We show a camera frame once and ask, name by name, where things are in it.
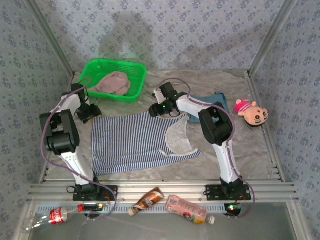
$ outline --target brown bottle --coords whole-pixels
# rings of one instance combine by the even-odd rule
[[[128,209],[128,213],[132,217],[142,210],[151,208],[153,205],[157,204],[164,198],[164,194],[158,187],[156,187],[148,193],[146,193],[135,205],[130,207]]]

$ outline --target bottle cap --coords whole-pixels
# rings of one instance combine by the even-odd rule
[[[209,223],[212,225],[215,223],[216,218],[214,216],[210,216]]]
[[[132,207],[130,207],[129,209],[128,209],[128,214],[132,217],[132,216],[134,216],[134,215],[136,215],[136,213],[135,213],[135,211],[134,211],[134,209],[132,208]]]
[[[85,205],[83,205],[83,204],[78,205],[78,212],[82,213],[84,211],[85,211]]]

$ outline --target plush toy face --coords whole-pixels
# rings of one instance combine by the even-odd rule
[[[258,106],[252,106],[246,111],[239,112],[239,116],[244,116],[245,121],[252,126],[260,126],[269,118],[268,110]]]

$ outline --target coca-cola bottle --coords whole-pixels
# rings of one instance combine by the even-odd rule
[[[23,220],[21,227],[24,232],[30,232],[46,225],[61,224],[66,222],[72,214],[82,213],[84,210],[83,204],[72,210],[67,210],[67,207],[61,206],[49,212],[26,218]]]

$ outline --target green plastic basket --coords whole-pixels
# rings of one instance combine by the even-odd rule
[[[140,63],[117,61],[105,58],[93,59],[85,66],[79,81],[84,78],[91,78],[92,82],[87,87],[89,89],[96,86],[106,75],[113,72],[122,72],[127,74],[128,79],[131,82],[131,87],[128,93],[124,96],[120,96],[115,94],[88,91],[89,96],[92,98],[109,99],[126,103],[133,103],[137,101],[142,92],[147,76],[147,68]],[[84,80],[81,82],[81,84],[85,85],[88,82],[89,81]]]

